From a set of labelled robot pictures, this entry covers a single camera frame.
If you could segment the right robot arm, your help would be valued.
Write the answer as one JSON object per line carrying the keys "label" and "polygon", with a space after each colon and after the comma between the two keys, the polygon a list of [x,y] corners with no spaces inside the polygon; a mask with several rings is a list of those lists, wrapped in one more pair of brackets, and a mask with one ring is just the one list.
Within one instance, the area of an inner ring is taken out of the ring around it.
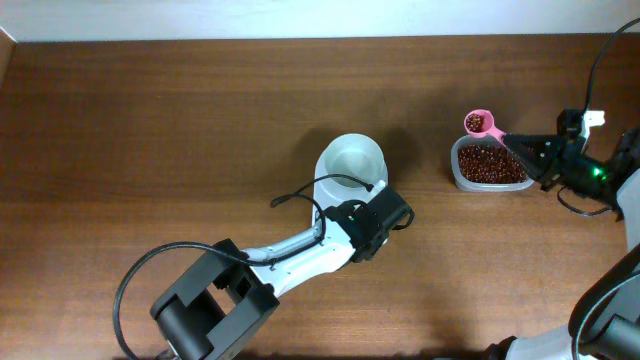
{"label": "right robot arm", "polygon": [[554,135],[505,134],[501,141],[545,191],[570,191],[612,217],[612,233],[574,230],[577,262],[588,276],[567,323],[544,334],[512,337],[490,350],[494,359],[636,359],[639,356],[639,130],[624,131],[605,160],[588,155],[594,110],[566,110]]}

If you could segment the pink measuring scoop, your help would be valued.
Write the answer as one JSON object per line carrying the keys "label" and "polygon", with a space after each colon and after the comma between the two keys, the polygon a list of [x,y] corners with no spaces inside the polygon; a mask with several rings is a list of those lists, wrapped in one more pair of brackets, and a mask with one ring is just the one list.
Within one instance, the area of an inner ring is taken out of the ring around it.
{"label": "pink measuring scoop", "polygon": [[473,138],[491,137],[503,144],[505,133],[496,127],[494,116],[489,110],[477,109],[471,111],[464,119],[464,128]]}

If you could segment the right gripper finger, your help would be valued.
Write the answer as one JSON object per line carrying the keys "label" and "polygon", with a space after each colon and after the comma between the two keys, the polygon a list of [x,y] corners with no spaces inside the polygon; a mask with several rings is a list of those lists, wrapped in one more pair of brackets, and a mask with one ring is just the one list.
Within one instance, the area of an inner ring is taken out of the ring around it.
{"label": "right gripper finger", "polygon": [[503,144],[519,159],[548,160],[559,158],[566,142],[558,135],[506,134]]}
{"label": "right gripper finger", "polygon": [[523,169],[531,179],[540,183],[545,183],[550,181],[554,176],[561,176],[565,172],[565,168],[568,164],[568,160],[565,156],[565,151],[567,150],[566,139],[565,142],[565,149],[563,150],[561,156],[559,158],[548,160],[523,160],[517,158],[508,149],[507,150],[520,163],[520,165],[523,167]]}

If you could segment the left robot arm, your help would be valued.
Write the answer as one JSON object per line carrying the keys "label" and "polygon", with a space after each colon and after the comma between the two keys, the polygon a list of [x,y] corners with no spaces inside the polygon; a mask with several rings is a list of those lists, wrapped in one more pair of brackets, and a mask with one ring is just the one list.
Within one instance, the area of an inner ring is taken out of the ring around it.
{"label": "left robot arm", "polygon": [[279,243],[240,250],[214,244],[152,305],[175,358],[231,359],[279,306],[284,293],[318,275],[369,261],[414,212],[391,187],[316,215],[311,228]]}

